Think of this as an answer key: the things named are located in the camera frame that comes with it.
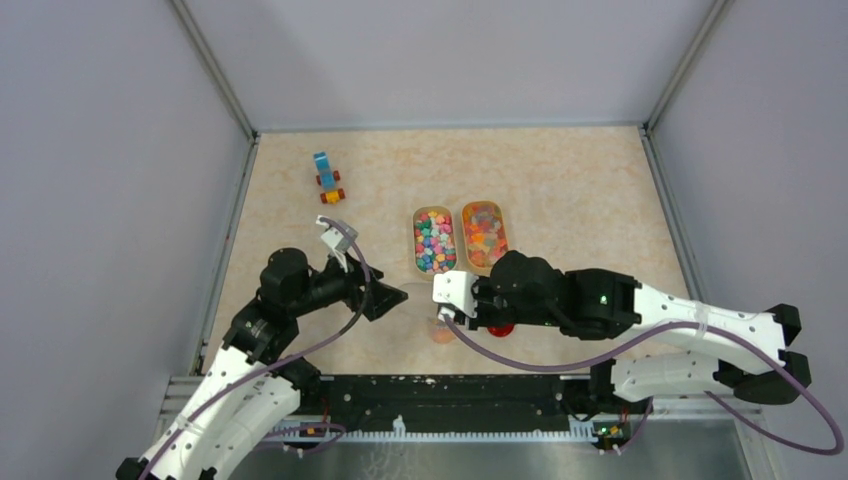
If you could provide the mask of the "clear plastic scoop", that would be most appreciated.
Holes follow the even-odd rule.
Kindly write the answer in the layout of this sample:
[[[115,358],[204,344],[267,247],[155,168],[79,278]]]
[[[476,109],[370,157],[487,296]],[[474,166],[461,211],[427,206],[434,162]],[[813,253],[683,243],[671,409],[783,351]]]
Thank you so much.
[[[408,320],[416,320],[437,324],[438,305],[432,300],[432,284],[430,282],[409,282],[402,284],[400,290],[407,298],[394,309],[394,312]]]

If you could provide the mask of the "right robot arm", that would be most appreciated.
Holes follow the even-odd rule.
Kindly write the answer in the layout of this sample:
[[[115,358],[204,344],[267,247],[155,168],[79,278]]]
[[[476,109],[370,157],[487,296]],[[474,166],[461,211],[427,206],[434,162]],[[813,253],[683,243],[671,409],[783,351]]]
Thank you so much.
[[[584,341],[656,340],[666,354],[594,366],[589,404],[612,412],[625,400],[710,392],[762,405],[794,402],[812,383],[808,358],[791,351],[799,311],[778,304],[763,312],[728,310],[663,292],[600,268],[561,271],[540,257],[509,251],[489,275],[462,287],[470,329],[506,325],[555,327]]]

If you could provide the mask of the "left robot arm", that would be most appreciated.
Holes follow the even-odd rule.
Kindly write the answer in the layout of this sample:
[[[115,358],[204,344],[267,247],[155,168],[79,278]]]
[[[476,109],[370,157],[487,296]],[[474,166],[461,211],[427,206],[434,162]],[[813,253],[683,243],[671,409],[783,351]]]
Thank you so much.
[[[346,254],[323,270],[306,254],[283,248],[270,255],[256,295],[233,318],[212,366],[161,435],[140,457],[127,458],[118,479],[227,479],[285,417],[319,404],[312,351],[285,356],[300,317],[336,303],[357,322],[377,320],[405,302],[407,292],[382,282],[382,272]]]

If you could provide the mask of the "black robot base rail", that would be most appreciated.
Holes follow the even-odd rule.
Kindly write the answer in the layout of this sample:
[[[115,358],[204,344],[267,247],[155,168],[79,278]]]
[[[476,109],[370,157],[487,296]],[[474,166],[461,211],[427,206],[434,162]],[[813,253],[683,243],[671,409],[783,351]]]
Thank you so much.
[[[598,415],[634,417],[647,405],[556,374],[336,375],[308,387],[296,412],[349,433],[387,432],[401,419],[411,433],[499,434],[565,432]]]

